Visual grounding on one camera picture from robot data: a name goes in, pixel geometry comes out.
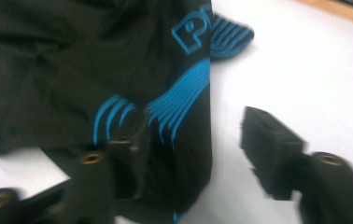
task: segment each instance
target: black jersey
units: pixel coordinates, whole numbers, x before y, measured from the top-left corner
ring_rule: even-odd
[[[182,214],[211,174],[210,59],[252,38],[209,0],[0,1],[0,154],[96,146],[147,106],[146,198]]]

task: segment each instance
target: blue stripe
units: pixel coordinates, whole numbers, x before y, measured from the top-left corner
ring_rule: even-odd
[[[121,97],[119,95],[114,95],[112,97],[110,97],[108,100],[106,100],[100,107],[100,109],[97,112],[97,115],[95,116],[95,120],[94,120],[94,127],[93,127],[93,131],[92,131],[92,141],[95,145],[97,145],[98,143],[98,126],[101,120],[101,117],[103,116],[103,114],[105,113],[105,111],[112,106],[113,104],[115,104],[118,100],[120,100]]]
[[[180,219],[181,219],[181,216],[178,215],[177,213],[174,213],[174,215],[173,215],[174,223],[177,224],[180,221]]]
[[[159,136],[164,143],[162,132],[171,129],[174,144],[177,129],[190,110],[194,101],[209,84],[209,59],[203,59],[192,66],[174,86],[161,97],[149,103],[150,120],[159,121]]]
[[[242,30],[244,27],[242,26],[237,26],[235,29],[232,31],[230,35],[227,36],[227,38],[223,41],[223,43],[211,43],[211,50],[213,49],[224,49],[229,42]]]
[[[233,23],[230,23],[230,25],[226,28],[226,30],[224,30],[220,36],[218,37],[218,39],[214,38],[214,41],[213,43],[220,43],[222,41],[222,39],[229,34],[229,32],[234,29],[237,25],[236,24],[233,24]]]
[[[123,112],[121,113],[120,120],[119,120],[119,127],[124,121],[124,118],[126,117],[127,113],[134,110],[135,105],[134,104],[128,104],[126,107],[124,107]]]
[[[246,37],[250,32],[250,29],[246,29],[240,36],[238,36],[232,44],[230,44],[227,49],[231,50],[234,48],[234,46],[238,43],[238,41],[242,40],[244,37]]]
[[[250,42],[252,42],[253,39],[249,39],[247,42],[244,44],[240,45],[238,48],[233,49],[233,50],[227,50],[227,51],[211,51],[211,57],[218,57],[218,58],[230,58],[234,55],[236,55],[238,52],[246,48]]]
[[[110,125],[112,124],[113,118],[115,118],[115,115],[119,112],[122,106],[127,105],[128,102],[125,99],[122,99],[118,101],[113,108],[110,110],[109,115],[107,116],[106,119],[106,140],[110,140]]]
[[[222,32],[222,30],[227,26],[228,23],[228,21],[223,20],[223,24],[218,29],[214,29],[214,34],[211,34],[211,42],[214,41],[215,36]]]
[[[212,29],[215,30],[215,29],[217,28],[218,24],[219,24],[221,21],[222,21],[222,18],[221,18],[221,17],[218,17],[218,18],[215,20],[215,22],[214,22],[214,24],[213,24],[213,26],[212,26]]]

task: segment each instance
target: white surface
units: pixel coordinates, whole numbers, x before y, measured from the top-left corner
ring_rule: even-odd
[[[213,175],[181,223],[300,223],[296,203],[264,197],[239,149],[244,107],[266,110],[309,143],[353,164],[353,22],[290,0],[214,0],[255,40],[211,67]],[[29,197],[66,179],[40,150],[0,159],[0,187]]]

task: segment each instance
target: blue printed logo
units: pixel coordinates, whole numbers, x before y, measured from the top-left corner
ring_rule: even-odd
[[[203,5],[200,10],[186,15],[171,30],[173,37],[187,54],[191,54],[203,46],[200,37],[208,28],[211,29],[211,16],[211,5]]]

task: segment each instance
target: white table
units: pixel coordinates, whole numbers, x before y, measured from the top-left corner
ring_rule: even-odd
[[[309,143],[308,153],[353,165],[353,22],[291,0],[214,0],[213,8],[256,36],[211,66],[213,175],[181,223],[300,223],[296,202],[265,197],[239,148],[240,122],[247,105],[266,110]],[[38,148],[0,158],[0,187],[24,197],[66,178]]]

